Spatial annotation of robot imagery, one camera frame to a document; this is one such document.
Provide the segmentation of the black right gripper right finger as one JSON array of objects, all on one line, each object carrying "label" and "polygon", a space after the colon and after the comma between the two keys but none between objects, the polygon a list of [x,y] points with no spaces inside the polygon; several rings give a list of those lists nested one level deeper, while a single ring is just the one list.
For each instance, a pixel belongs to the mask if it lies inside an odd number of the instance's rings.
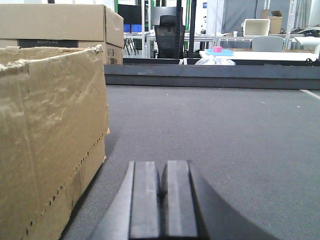
[{"label": "black right gripper right finger", "polygon": [[164,240],[276,239],[225,201],[191,162],[169,160],[161,192]]}]

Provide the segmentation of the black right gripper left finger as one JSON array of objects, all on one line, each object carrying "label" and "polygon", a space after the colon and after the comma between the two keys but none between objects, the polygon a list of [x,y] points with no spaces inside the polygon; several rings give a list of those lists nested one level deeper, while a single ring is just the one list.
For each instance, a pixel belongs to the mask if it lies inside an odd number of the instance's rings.
[{"label": "black right gripper left finger", "polygon": [[160,237],[158,173],[153,161],[131,161],[123,182],[89,240]]}]

